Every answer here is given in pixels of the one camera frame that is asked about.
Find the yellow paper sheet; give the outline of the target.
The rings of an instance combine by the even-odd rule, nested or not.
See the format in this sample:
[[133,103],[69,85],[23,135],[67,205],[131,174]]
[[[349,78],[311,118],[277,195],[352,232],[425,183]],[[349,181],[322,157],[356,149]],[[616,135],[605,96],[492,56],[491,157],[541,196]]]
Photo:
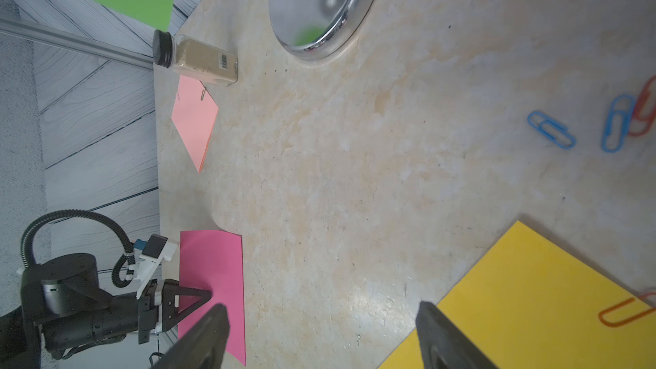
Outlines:
[[436,306],[498,368],[653,368],[655,313],[597,318],[630,297],[518,221]]

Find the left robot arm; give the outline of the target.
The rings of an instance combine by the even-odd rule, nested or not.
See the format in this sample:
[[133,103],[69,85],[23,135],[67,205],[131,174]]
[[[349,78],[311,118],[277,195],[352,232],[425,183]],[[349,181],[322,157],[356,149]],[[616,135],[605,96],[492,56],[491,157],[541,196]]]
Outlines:
[[[138,280],[137,291],[112,295],[101,288],[95,256],[74,253],[39,264],[33,242],[39,230],[56,220],[93,220],[114,232],[123,252],[112,270],[112,283],[125,289]],[[166,332],[209,302],[211,290],[158,281],[154,271],[175,253],[176,244],[154,234],[137,256],[134,243],[114,220],[97,212],[65,209],[34,220],[23,232],[20,257],[24,269],[20,306],[1,318],[1,366],[39,368],[47,351],[55,360],[122,342],[130,333],[141,344],[151,333]]]

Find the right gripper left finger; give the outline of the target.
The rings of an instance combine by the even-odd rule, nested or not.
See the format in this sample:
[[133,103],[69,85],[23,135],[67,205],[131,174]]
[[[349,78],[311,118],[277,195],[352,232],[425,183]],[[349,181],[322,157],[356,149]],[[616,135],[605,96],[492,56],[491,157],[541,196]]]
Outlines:
[[220,369],[229,334],[227,308],[216,304],[152,368]]

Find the magenta paper sheet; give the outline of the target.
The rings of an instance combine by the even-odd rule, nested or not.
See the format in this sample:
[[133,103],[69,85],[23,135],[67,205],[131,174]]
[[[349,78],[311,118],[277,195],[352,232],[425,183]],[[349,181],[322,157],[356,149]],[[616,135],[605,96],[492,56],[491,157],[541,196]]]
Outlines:
[[227,353],[247,364],[243,241],[240,235],[222,230],[183,231],[180,234],[179,283],[209,290],[210,301],[178,324],[183,338],[215,304],[227,308],[230,334]]

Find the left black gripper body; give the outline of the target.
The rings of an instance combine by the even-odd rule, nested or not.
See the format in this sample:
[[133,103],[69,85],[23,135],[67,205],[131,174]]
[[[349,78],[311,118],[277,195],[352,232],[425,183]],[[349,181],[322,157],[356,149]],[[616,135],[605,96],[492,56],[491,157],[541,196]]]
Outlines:
[[169,331],[179,324],[176,297],[179,281],[151,279],[138,299],[138,342],[148,343],[150,334]]

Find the blue paperclip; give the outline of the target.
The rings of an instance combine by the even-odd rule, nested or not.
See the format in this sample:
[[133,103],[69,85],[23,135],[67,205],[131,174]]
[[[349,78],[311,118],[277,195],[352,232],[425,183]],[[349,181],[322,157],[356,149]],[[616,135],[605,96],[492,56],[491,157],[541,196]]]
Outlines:
[[570,150],[577,144],[577,140],[570,133],[568,126],[543,111],[535,110],[529,113],[527,122],[544,138],[562,150]]
[[617,153],[623,148],[635,104],[635,97],[629,94],[621,94],[611,102],[601,136],[601,149],[604,152]]

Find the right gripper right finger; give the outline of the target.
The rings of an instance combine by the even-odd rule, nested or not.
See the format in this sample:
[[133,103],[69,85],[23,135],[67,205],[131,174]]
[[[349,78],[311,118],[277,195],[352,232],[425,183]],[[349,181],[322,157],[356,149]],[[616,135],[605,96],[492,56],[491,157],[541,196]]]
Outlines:
[[496,368],[433,303],[420,303],[415,324],[424,368]]

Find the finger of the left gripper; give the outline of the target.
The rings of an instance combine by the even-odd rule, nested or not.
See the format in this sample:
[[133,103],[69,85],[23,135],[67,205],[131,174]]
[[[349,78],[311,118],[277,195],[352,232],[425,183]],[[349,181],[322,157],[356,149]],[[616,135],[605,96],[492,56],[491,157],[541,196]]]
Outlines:
[[184,319],[200,309],[210,297],[162,298],[162,332],[170,331]]
[[162,308],[165,313],[182,313],[198,309],[212,298],[212,291],[183,286],[177,280],[165,280],[162,288]]

